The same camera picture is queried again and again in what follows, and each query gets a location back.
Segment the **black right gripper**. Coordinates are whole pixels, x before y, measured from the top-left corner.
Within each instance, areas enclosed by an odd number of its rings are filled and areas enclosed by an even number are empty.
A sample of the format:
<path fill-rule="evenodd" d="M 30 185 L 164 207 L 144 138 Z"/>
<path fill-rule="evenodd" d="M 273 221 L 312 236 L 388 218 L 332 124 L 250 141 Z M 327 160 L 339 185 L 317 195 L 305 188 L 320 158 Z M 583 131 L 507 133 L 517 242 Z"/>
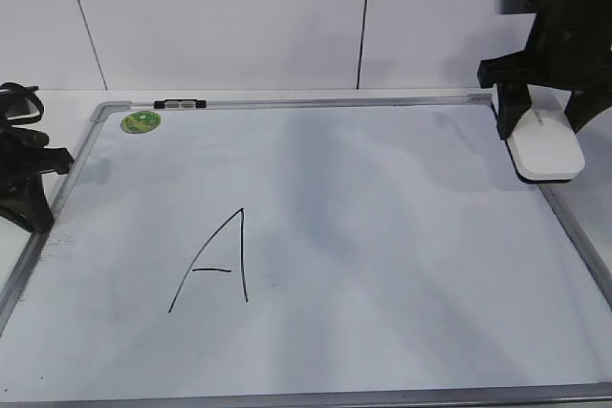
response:
<path fill-rule="evenodd" d="M 496 85 L 496 129 L 506 140 L 531 109 L 526 84 L 575 91 L 565 116 L 575 133 L 612 106 L 611 0 L 552 0 L 534 13 L 525 48 L 480 62 L 482 88 Z"/>

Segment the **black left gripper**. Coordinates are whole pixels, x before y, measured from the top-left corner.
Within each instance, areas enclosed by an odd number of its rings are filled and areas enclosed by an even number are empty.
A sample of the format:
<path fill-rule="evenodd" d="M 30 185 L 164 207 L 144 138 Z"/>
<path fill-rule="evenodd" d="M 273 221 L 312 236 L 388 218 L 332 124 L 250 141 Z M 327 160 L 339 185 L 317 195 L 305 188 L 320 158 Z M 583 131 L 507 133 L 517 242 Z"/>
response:
<path fill-rule="evenodd" d="M 65 175 L 74 163 L 66 148 L 48 148 L 48 143 L 40 131 L 1 130 L 1 217 L 30 233 L 54 225 L 40 175 Z"/>

